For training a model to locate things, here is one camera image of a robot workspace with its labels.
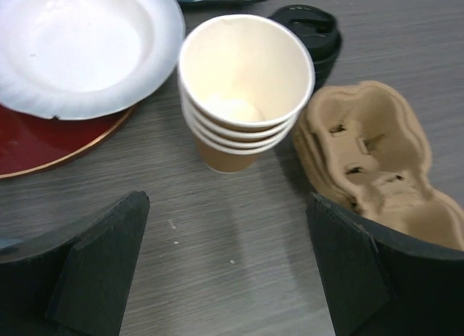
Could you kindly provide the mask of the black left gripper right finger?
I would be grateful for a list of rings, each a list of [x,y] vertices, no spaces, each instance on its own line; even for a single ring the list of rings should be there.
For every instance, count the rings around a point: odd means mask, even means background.
[[[463,252],[312,193],[307,223],[337,335],[462,335]]]

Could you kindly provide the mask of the brown paper cup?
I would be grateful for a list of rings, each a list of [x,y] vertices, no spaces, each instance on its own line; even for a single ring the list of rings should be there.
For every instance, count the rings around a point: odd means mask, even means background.
[[[185,38],[180,88],[207,117],[268,128],[298,114],[315,86],[312,58],[288,28],[256,15],[207,20]]]

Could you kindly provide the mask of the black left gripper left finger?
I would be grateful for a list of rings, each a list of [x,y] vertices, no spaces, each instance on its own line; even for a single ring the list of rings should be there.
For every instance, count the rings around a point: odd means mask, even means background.
[[[1,239],[1,334],[118,335],[149,209],[131,192],[32,239]]]

